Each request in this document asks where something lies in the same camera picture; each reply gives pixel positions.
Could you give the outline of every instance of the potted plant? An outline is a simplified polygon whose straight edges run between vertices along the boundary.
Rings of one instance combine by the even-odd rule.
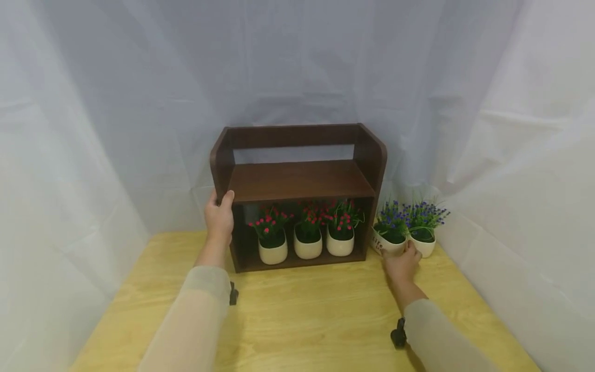
[[[283,226],[292,215],[280,212],[276,205],[261,210],[256,222],[249,223],[258,235],[258,254],[267,265],[279,264],[287,258],[287,237]]]
[[[326,215],[324,207],[309,201],[299,204],[302,207],[300,222],[294,226],[293,247],[303,260],[310,260],[322,253],[322,234],[320,225]]]
[[[377,216],[372,234],[372,248],[381,254],[384,249],[390,255],[399,255],[405,248],[409,230],[407,215],[399,209],[398,201],[386,202]]]
[[[348,256],[353,251],[355,228],[364,222],[353,200],[333,202],[327,214],[327,249],[333,256]]]
[[[446,208],[438,208],[432,202],[422,201],[405,207],[405,221],[415,247],[423,258],[429,257],[436,245],[434,229],[444,225],[444,219],[450,214]]]

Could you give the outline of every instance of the wooden shelf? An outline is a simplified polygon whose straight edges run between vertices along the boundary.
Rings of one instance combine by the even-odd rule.
[[[235,149],[353,144],[353,159],[268,164],[236,164]],[[363,261],[372,231],[386,166],[386,147],[363,124],[226,127],[211,150],[211,173],[218,197],[234,190],[231,257],[237,272]],[[288,234],[289,255],[278,265],[258,256],[253,228],[246,225],[245,204],[303,199],[353,199],[366,222],[355,229],[353,253],[300,259]]]
[[[236,165],[229,188],[236,203],[375,195],[353,160]]]

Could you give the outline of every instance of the finger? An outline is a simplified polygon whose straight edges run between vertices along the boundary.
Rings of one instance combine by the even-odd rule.
[[[214,205],[215,207],[217,206],[217,191],[215,191],[215,189],[213,189],[213,192],[211,192],[208,205]]]
[[[415,263],[418,263],[421,260],[421,252],[418,251],[417,249],[415,250]]]
[[[415,244],[413,243],[413,240],[407,240],[407,244],[405,245],[405,251],[408,251],[410,249],[415,249]]]
[[[231,209],[231,204],[233,203],[233,198],[235,196],[236,194],[233,192],[233,190],[226,192],[226,194],[223,196],[223,200],[221,200],[221,206],[226,209]]]

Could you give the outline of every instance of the black clamp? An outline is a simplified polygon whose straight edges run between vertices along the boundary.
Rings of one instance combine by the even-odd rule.
[[[399,319],[397,323],[397,329],[393,329],[390,332],[390,339],[393,341],[393,345],[397,349],[403,349],[407,343],[407,335],[405,334],[405,318]]]
[[[236,289],[236,284],[234,282],[230,282],[231,284],[231,292],[229,294],[229,306],[233,306],[237,303],[237,297],[240,295],[240,292]]]

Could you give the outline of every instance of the right hand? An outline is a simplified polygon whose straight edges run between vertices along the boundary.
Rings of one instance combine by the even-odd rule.
[[[411,240],[405,245],[405,250],[400,256],[387,255],[382,251],[384,271],[394,284],[413,283],[415,270],[421,259],[421,253],[415,249]]]

